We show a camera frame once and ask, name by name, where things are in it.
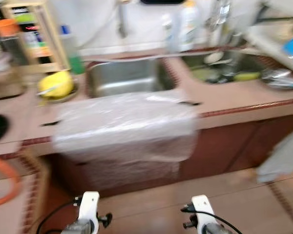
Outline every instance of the wooden cabinet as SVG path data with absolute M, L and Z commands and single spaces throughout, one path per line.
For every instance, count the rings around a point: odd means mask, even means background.
M 102 190 L 100 194 L 117 195 L 257 167 L 270 155 L 273 147 L 292 131 L 293 115 L 203 129 L 199 132 L 192 156 L 180 163 L 177 178 L 149 179 Z M 62 177 L 62 181 L 66 182 L 74 194 L 95 189 L 84 174 L 83 164 L 75 164 L 61 156 L 51 158 L 53 171 L 59 173 L 58 176 Z
M 264 162 L 273 147 L 293 131 L 293 115 L 267 119 L 258 124 L 255 133 L 226 171 L 257 167 Z
M 248 122 L 201 130 L 193 155 L 181 163 L 180 179 L 223 173 L 257 125 L 257 122 Z

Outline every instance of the orange lid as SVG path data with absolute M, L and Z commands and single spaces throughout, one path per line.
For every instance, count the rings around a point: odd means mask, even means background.
M 195 2 L 193 0 L 186 0 L 184 2 L 185 7 L 194 7 L 195 6 Z
M 0 37 L 9 37 L 20 31 L 15 19 L 0 20 Z

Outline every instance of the stainless steel sink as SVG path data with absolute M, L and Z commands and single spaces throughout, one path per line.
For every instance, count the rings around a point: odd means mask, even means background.
M 173 80 L 158 59 L 101 63 L 92 66 L 88 74 L 88 93 L 92 98 L 174 87 Z
M 225 51 L 221 60 L 230 59 L 226 64 L 206 65 L 204 58 L 209 54 L 184 56 L 182 60 L 192 71 L 196 79 L 208 83 L 227 83 L 236 81 L 237 74 L 262 72 L 266 67 L 258 61 L 256 56 L 243 54 L 239 51 Z

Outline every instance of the yellow bowl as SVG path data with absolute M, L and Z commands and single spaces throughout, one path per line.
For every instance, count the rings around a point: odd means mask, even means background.
M 73 79 L 68 71 L 61 71 L 43 78 L 38 83 L 39 92 L 48 90 L 52 87 L 54 89 L 43 94 L 43 97 L 60 98 L 67 96 L 74 87 Z

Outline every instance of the dish soap bottle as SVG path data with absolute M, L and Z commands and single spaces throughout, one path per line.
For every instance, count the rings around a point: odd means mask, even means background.
M 178 52 L 178 47 L 176 43 L 176 37 L 178 34 L 175 33 L 176 25 L 173 24 L 172 17 L 169 14 L 165 14 L 162 16 L 163 20 L 163 28 L 165 31 L 165 43 L 166 50 L 168 53 Z
M 198 25 L 198 8 L 194 0 L 186 0 L 179 14 L 179 51 L 193 48 Z
M 61 32 L 62 44 L 66 52 L 66 56 L 68 58 L 72 73 L 84 73 L 84 65 L 78 54 L 73 34 L 71 34 L 67 25 L 61 26 Z

